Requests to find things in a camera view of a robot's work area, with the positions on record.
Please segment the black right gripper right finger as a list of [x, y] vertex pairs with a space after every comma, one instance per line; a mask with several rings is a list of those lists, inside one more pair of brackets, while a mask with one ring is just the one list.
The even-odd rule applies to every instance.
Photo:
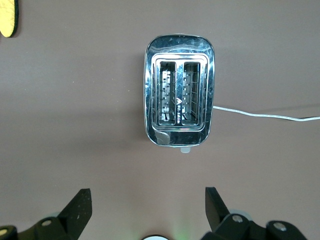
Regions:
[[259, 226], [243, 214], [231, 213], [215, 187], [205, 188], [205, 213], [211, 228], [203, 240], [305, 240], [293, 224], [280, 220]]

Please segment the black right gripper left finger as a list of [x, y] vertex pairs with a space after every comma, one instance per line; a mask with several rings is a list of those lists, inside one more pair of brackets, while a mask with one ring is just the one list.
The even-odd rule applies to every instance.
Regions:
[[92, 216], [92, 196], [83, 188], [57, 215], [39, 220], [30, 228], [18, 232], [14, 225], [2, 225], [2, 240], [77, 240]]

